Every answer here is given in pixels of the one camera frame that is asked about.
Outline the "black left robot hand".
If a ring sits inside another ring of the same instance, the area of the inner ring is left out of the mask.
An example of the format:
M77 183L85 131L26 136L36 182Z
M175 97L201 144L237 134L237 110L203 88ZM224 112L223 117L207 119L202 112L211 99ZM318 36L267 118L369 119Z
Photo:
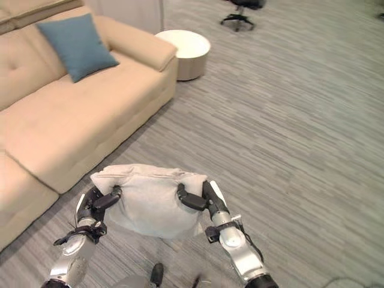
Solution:
M87 193L82 194L76 207L76 221L90 218L103 221L105 211L116 204L122 196L121 187L116 185L112 192L103 195L97 187L92 187Z

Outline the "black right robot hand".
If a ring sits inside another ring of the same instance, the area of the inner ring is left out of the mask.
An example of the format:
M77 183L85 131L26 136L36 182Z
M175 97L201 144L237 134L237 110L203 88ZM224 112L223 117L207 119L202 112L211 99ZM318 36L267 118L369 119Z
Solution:
M178 184L176 194L181 203L191 209L197 211L208 209L210 217L220 211L229 213L224 196L215 181L203 182L202 196L187 192L184 184Z

